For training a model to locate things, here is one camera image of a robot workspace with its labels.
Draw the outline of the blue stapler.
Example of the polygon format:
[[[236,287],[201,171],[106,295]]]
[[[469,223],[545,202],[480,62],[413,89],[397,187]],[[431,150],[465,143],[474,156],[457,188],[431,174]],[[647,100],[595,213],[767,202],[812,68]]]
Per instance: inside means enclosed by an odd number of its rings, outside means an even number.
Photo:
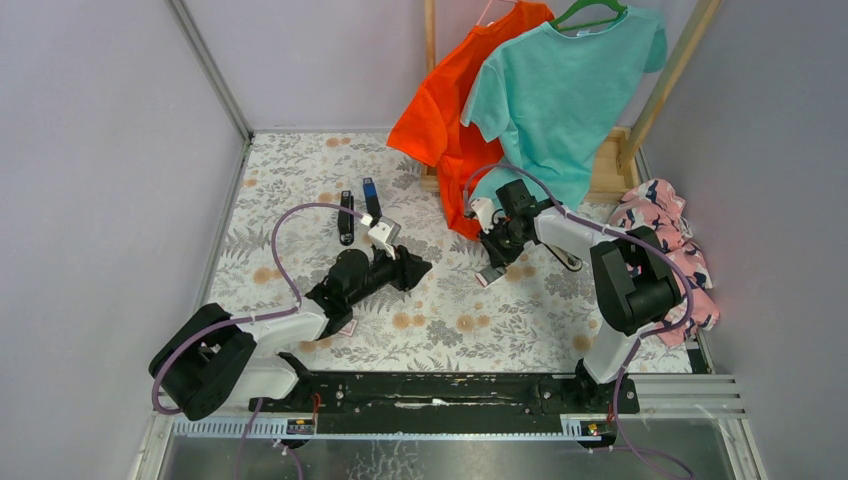
[[[362,186],[367,213],[373,219],[379,219],[382,216],[382,209],[373,179],[371,177],[364,178]]]

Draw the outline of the small black stapler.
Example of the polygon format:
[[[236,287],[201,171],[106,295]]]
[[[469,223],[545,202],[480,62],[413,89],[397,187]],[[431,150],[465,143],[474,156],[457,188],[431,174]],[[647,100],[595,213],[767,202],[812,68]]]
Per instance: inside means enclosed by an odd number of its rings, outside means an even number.
[[[339,211],[337,217],[339,241],[343,246],[351,246],[354,242],[355,218],[351,214],[354,210],[354,199],[350,190],[341,192],[340,206],[342,210]]]

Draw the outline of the red staple box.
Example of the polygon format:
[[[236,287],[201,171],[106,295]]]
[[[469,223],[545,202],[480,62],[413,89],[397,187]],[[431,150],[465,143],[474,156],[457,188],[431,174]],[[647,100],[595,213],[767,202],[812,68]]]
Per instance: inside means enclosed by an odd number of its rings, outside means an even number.
[[[352,337],[355,334],[357,324],[358,322],[356,320],[351,320],[339,330],[339,334],[346,337]]]

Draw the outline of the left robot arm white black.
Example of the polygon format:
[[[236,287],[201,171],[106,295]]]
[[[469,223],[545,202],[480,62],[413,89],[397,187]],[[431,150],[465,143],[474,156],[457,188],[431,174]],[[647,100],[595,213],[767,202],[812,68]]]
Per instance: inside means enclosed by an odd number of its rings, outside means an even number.
[[[285,410],[299,410],[311,387],[283,359],[284,347],[338,333],[352,320],[357,303],[387,285],[407,292],[431,268],[402,245],[393,255],[347,249],[294,313],[235,319],[217,303],[204,305],[151,360],[153,393],[165,393],[174,403],[169,413],[191,421],[229,401],[268,398]]]

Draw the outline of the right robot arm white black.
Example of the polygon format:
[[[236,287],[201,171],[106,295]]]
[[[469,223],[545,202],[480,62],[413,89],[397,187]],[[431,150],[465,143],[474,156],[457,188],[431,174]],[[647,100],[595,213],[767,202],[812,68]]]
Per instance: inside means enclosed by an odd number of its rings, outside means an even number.
[[[496,199],[474,198],[466,208],[481,226],[478,238],[490,257],[477,275],[484,286],[503,276],[529,243],[591,267],[603,323],[575,369],[573,396],[583,410],[597,412],[612,400],[611,382],[626,372],[651,327],[674,307],[694,305],[686,275],[648,227],[626,231],[599,224],[553,197],[535,198],[521,180],[499,188]]]

